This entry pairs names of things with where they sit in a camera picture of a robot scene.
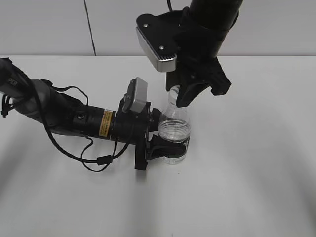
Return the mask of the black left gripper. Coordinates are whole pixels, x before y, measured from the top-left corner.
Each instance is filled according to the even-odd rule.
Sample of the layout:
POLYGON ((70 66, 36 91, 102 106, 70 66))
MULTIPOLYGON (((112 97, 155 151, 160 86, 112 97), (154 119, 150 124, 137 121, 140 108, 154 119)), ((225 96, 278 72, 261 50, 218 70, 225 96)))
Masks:
POLYGON ((131 145, 135 145, 134 168, 136 170, 146 170, 147 161, 162 157, 180 158, 187 152, 188 138, 177 142, 153 135, 151 140, 147 141, 149 131, 158 131, 159 119, 162 114, 157 108, 153 108, 150 112, 150 106, 151 102, 146 102, 141 113, 136 114, 132 111, 125 113, 122 110, 123 100, 121 100, 111 128, 112 141, 129 142, 131 145))

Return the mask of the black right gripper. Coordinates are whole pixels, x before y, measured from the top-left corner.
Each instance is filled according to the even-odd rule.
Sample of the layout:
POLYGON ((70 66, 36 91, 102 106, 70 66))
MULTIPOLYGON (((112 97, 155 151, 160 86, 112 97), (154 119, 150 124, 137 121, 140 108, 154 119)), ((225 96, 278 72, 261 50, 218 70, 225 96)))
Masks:
POLYGON ((165 89, 179 86, 177 107, 187 107, 205 89, 213 95, 224 95, 231 82, 217 59, 223 38, 195 38, 179 43, 177 67, 166 73, 165 89))

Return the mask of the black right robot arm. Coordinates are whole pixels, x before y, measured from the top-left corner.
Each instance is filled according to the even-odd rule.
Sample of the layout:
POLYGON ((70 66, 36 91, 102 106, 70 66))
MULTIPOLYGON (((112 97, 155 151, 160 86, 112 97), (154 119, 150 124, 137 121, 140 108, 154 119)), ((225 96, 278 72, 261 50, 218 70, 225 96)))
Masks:
POLYGON ((177 107, 188 106, 208 88, 214 96, 228 92, 231 82, 217 55, 241 5, 240 0, 194 0, 183 9, 174 37, 178 46, 176 70, 166 75, 166 90, 180 87, 177 107))

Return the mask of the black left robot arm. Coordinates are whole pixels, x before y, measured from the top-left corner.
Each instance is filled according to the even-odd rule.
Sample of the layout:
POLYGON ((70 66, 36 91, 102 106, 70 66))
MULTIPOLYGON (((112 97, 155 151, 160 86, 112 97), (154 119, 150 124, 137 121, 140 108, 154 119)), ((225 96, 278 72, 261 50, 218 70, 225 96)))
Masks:
POLYGON ((145 170, 148 161, 183 155, 186 146, 155 135, 160 110, 147 101, 147 83, 141 78, 130 81, 117 111, 83 103, 69 96, 66 88, 54 87, 46 79, 31 79, 9 58, 0 60, 1 115, 11 110, 41 123, 57 149, 54 134, 95 138, 135 146, 135 169, 145 170))

